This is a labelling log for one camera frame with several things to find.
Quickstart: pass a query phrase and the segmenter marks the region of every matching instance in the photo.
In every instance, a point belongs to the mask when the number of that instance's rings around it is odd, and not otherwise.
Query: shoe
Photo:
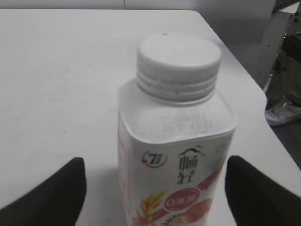
[[[282,126],[291,121],[301,119],[301,107],[283,98],[278,104],[265,111],[265,118],[272,127]]]

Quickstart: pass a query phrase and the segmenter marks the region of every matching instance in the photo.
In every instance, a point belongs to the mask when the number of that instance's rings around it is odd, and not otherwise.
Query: white bottle cap
[[[221,50],[211,41],[186,34],[157,34],[139,46],[137,83],[160,99],[201,99],[213,92],[220,61]]]

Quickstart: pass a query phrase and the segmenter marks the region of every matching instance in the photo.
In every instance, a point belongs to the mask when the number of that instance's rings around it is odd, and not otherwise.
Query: table surface
[[[285,13],[292,13],[294,14],[299,6],[300,2],[296,2],[288,7],[285,7],[284,9],[280,10],[280,12],[285,12]]]
[[[137,44],[157,32],[191,33],[221,47],[217,87],[239,117],[229,155],[301,195],[301,173],[264,119],[264,93],[198,13],[2,9],[0,27],[0,206],[81,156],[87,197],[77,226],[125,225],[117,88],[135,76]],[[210,226],[235,225],[224,175],[225,167]]]

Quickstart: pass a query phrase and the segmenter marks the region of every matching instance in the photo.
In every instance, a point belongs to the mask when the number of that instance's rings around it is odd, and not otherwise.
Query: plastic bottle
[[[119,89],[119,179],[128,226],[202,226],[236,126],[215,89],[221,51],[185,34],[138,48]]]

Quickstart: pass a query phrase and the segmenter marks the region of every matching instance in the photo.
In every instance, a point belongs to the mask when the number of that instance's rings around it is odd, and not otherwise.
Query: red oval label
[[[199,193],[196,188],[185,188],[176,191],[165,200],[165,208],[171,211],[185,209],[198,200]]]

